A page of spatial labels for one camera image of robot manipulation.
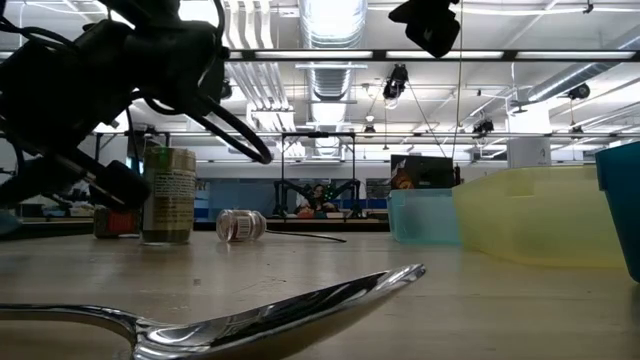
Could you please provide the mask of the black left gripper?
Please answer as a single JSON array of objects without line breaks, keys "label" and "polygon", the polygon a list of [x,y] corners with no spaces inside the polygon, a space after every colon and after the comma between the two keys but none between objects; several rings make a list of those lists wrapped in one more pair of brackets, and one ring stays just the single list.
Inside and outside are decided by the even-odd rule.
[{"label": "black left gripper", "polygon": [[[214,26],[176,21],[131,28],[102,20],[64,43],[27,41],[1,64],[1,129],[24,150],[74,148],[99,124],[110,124],[141,97],[181,112],[199,112],[196,97],[218,89],[225,48]],[[140,208],[147,181],[119,161],[85,154],[29,160],[1,184],[1,205],[62,192],[78,181],[90,199],[116,211]]]}]

